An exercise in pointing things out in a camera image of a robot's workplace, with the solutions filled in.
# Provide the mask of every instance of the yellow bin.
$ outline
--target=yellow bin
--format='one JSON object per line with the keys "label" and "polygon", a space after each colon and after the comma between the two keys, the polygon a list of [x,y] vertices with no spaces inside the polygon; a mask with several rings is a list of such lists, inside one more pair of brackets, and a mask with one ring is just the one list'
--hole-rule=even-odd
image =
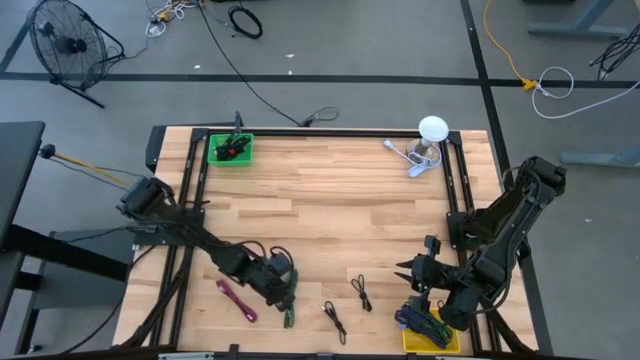
{"label": "yellow bin", "polygon": [[[438,309],[429,309],[429,312],[440,320]],[[441,349],[428,337],[414,333],[409,329],[402,330],[402,345],[407,353],[416,354],[459,354],[460,353],[460,334],[458,330],[453,330],[453,337],[446,348]]]}

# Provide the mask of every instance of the concrete floor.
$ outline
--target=concrete floor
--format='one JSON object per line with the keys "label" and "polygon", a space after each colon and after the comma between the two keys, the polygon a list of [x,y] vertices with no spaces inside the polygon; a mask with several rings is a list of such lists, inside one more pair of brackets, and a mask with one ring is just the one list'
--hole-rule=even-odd
{"label": "concrete floor", "polygon": [[[149,0],[151,5],[161,0]],[[3,0],[0,49],[18,33],[32,1]],[[123,41],[128,54],[145,45],[144,0],[77,0],[105,29]],[[526,32],[532,20],[566,20],[585,2],[545,6],[494,0],[489,22],[494,35],[514,55],[525,76],[536,78],[548,66],[593,80],[587,64],[607,42],[539,37]],[[460,3],[449,0],[273,0],[245,1],[264,24],[259,41],[231,37],[211,21],[213,30],[238,68],[246,74],[396,75],[475,78]],[[482,29],[484,0],[471,8],[489,77],[514,78],[506,59]],[[225,18],[228,4],[209,7]],[[640,14],[632,0],[616,1],[602,23],[633,28]],[[8,71],[42,73],[30,41],[22,43]],[[116,74],[232,74],[197,10],[149,41],[138,58],[114,68]],[[630,60],[611,79],[637,80]],[[415,84],[256,83],[266,99],[296,118],[324,106],[340,118],[318,126],[414,127],[438,114],[456,129],[489,129],[480,87]],[[603,107],[565,120],[545,120],[532,110],[530,94],[519,88],[493,88],[512,165],[531,155],[558,161],[563,150],[616,151],[637,143],[634,92]],[[545,101],[545,112],[562,113],[612,96],[621,89],[577,89],[564,101]],[[85,161],[144,172],[144,148],[153,125],[229,121],[242,113],[252,126],[286,126],[286,119],[260,103],[241,83],[114,82],[89,90],[104,110],[44,81],[0,80],[0,121],[42,120],[44,142]],[[633,358],[640,317],[640,245],[635,241],[638,174],[632,170],[569,167],[566,194],[556,200],[531,231],[530,242],[554,352],[599,359]],[[57,164],[36,162],[16,222],[42,233],[51,230],[110,228],[124,219],[114,209],[119,191]],[[58,204],[45,211],[42,204]],[[11,319],[19,318],[14,301]],[[55,353],[74,344],[103,321],[109,307],[50,310],[41,314],[34,340]],[[0,344],[11,337],[16,320],[7,321]],[[68,331],[57,331],[59,328]],[[112,321],[83,349],[110,344]],[[0,346],[0,356],[8,356]]]}

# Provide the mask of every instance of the green tray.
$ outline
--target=green tray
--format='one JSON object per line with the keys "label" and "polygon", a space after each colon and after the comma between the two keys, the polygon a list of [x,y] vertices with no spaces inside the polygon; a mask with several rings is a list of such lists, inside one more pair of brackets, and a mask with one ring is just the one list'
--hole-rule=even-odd
{"label": "green tray", "polygon": [[224,144],[231,134],[215,134],[211,135],[211,141],[209,142],[209,155],[207,156],[207,161],[209,164],[215,166],[249,166],[251,165],[251,160],[253,159],[253,134],[242,133],[242,135],[249,136],[250,141],[244,147],[244,152],[238,156],[236,156],[232,160],[228,161],[218,161],[218,154],[216,152],[216,147]]}

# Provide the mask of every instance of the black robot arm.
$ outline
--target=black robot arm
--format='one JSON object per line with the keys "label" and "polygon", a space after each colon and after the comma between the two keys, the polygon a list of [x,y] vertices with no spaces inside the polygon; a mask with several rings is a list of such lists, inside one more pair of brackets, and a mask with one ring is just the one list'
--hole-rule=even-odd
{"label": "black robot arm", "polygon": [[285,278],[292,270],[292,259],[282,252],[271,252],[267,258],[242,244],[218,239],[204,229],[190,209],[178,206],[171,187],[157,178],[141,178],[123,197],[118,209],[141,225],[157,225],[167,234],[206,251],[218,270],[244,286],[249,284],[262,295],[267,305],[275,304],[284,311],[293,301]]}
{"label": "black robot arm", "polygon": [[[451,243],[458,249],[475,251],[464,266],[437,261],[440,241],[432,236],[425,241],[427,255],[418,254],[413,260],[398,264],[411,269],[411,277],[401,276],[411,282],[414,290],[450,291],[439,314],[455,329],[466,330],[471,316],[495,310],[504,302],[517,251],[529,229],[545,206],[564,193],[564,168],[532,157],[517,169],[513,188],[488,208],[472,210],[453,226],[450,223]],[[485,309],[476,310],[479,303]]]}

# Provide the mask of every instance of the red object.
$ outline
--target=red object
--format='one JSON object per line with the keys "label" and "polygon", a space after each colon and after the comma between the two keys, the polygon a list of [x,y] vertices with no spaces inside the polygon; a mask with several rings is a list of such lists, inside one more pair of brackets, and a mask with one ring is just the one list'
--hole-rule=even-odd
{"label": "red object", "polygon": [[231,290],[229,284],[224,282],[224,280],[218,280],[216,281],[216,285],[218,285],[218,289],[220,290],[220,292],[227,295],[229,299],[231,299],[234,303],[236,303],[236,305],[238,305],[240,311],[242,311],[242,314],[247,318],[247,320],[249,320],[249,322],[256,322],[256,320],[258,320],[258,314],[256,314],[256,312],[253,311],[245,303],[240,301],[238,296],[236,296],[233,290]]}

